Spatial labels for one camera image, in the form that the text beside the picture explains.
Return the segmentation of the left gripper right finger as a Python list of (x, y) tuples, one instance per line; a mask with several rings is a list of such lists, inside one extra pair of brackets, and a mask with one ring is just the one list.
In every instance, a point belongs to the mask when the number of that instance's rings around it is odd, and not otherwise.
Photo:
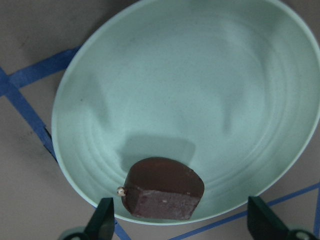
[(303, 229), (290, 229), (259, 196), (247, 201), (247, 229), (254, 240), (317, 240)]

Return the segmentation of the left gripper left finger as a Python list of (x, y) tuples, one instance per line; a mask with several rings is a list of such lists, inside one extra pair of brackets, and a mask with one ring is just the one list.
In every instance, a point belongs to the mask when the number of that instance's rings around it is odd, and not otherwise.
[(111, 240), (115, 231), (114, 200), (102, 198), (82, 230), (66, 230), (59, 240)]

